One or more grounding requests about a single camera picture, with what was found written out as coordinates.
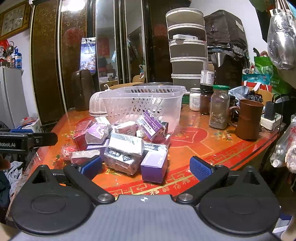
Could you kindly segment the silver foil box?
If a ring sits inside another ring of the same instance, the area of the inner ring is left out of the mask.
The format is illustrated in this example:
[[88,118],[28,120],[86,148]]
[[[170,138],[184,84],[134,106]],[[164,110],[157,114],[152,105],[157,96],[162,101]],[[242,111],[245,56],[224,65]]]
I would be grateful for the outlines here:
[[106,166],[116,171],[134,175],[142,162],[144,141],[136,136],[112,133],[104,151]]

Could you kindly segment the lilac wrapped box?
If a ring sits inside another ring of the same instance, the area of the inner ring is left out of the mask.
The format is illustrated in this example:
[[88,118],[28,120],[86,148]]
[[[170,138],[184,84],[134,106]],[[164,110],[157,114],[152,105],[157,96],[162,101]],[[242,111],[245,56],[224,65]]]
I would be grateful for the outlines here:
[[105,123],[93,124],[85,133],[85,141],[87,144],[103,144],[109,135],[109,127]]

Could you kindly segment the brown ceramic mug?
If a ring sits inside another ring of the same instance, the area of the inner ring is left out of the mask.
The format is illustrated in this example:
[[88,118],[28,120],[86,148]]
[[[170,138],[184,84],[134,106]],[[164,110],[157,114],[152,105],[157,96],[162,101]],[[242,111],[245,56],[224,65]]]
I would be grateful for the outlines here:
[[[235,128],[237,137],[254,141],[259,137],[260,120],[264,105],[260,102],[241,99],[239,106],[232,106],[228,109],[228,123]],[[233,112],[238,112],[238,122],[233,123],[231,116]]]

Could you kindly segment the purple white medicine box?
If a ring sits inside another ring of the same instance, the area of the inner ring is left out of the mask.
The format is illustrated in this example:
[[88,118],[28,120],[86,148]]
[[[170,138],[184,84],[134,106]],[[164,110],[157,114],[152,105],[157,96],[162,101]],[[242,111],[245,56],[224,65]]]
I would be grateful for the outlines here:
[[168,134],[168,123],[160,121],[149,109],[140,115],[137,125],[151,142],[159,141]]

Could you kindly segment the glass jar green lid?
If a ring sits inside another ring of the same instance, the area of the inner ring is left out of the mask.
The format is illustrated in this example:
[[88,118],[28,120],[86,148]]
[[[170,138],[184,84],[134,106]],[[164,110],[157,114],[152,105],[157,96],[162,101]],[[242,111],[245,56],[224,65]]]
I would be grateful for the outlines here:
[[213,85],[213,94],[210,99],[209,125],[212,128],[224,130],[228,125],[230,97],[229,86]]

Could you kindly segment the clear plastic perforated basket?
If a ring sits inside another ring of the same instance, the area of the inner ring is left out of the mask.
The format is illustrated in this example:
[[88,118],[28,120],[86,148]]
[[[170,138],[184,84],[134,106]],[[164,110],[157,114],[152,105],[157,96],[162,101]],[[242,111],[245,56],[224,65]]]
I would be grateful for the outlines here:
[[109,90],[100,97],[104,101],[109,122],[113,125],[136,121],[146,110],[166,121],[168,132],[173,133],[179,124],[184,86],[147,85],[129,86]]

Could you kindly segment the blue water bottle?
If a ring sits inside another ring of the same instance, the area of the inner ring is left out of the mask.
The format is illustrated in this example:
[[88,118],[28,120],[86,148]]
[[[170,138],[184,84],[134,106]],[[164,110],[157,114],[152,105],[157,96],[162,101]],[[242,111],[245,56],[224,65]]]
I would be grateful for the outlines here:
[[19,49],[15,49],[15,68],[22,69],[22,54]]

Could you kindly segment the dark brown glass jar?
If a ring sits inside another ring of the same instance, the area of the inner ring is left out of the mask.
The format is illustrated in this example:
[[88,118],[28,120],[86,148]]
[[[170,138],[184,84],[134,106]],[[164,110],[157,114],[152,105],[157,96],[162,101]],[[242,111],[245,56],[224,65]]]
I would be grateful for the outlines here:
[[212,90],[201,90],[200,113],[209,115],[210,101],[213,94]]

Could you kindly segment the black power adapter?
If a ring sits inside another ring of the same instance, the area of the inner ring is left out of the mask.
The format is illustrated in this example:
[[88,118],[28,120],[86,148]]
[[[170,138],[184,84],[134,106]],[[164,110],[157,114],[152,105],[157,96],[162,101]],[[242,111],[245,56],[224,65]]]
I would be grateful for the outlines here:
[[273,101],[266,102],[264,117],[271,121],[275,119],[275,103]]

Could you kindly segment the wooden chair back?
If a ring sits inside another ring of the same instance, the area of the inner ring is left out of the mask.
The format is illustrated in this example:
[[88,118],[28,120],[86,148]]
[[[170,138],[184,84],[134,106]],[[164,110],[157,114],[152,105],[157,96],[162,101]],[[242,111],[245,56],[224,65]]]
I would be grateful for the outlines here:
[[114,90],[118,88],[123,88],[123,87],[130,87],[130,86],[135,86],[135,85],[140,85],[142,82],[132,82],[132,83],[125,83],[125,84],[118,84],[118,85],[113,85],[109,89]]

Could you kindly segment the white labelled can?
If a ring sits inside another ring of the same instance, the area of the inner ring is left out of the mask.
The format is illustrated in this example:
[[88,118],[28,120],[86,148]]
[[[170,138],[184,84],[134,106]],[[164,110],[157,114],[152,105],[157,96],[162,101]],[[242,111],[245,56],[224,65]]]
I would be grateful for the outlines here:
[[213,86],[214,78],[215,78],[215,73],[213,71],[202,70],[200,84],[206,85],[206,86]]

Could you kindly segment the green shopping bag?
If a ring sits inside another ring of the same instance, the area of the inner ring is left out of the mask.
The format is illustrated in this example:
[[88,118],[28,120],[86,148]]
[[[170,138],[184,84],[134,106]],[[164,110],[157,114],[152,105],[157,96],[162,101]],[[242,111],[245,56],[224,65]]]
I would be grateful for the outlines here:
[[269,76],[272,93],[289,94],[291,92],[292,86],[280,77],[278,69],[270,61],[269,57],[254,57],[254,63],[259,73]]

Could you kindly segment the stacked grey white drawer tower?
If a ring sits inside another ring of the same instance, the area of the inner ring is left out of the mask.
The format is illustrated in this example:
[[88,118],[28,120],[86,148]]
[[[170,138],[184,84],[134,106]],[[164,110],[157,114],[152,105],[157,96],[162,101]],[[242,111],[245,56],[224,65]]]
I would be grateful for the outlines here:
[[187,91],[199,88],[201,72],[208,69],[208,49],[203,13],[177,8],[166,13],[173,85]]

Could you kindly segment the dark wooden mirrored wardrobe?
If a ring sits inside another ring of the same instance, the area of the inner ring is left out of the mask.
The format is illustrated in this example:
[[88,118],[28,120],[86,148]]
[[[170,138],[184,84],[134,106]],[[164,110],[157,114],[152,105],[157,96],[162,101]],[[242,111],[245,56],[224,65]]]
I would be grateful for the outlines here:
[[96,90],[110,77],[125,84],[171,82],[166,13],[190,1],[33,1],[30,33],[32,79],[44,127],[74,108],[73,72],[80,68],[82,38],[96,39]]

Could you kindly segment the framed wall clock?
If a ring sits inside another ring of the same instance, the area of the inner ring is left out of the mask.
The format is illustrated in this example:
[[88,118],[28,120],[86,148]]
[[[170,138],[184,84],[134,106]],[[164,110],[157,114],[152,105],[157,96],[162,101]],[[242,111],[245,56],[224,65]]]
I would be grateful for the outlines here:
[[1,41],[30,27],[32,7],[22,1],[1,13]]

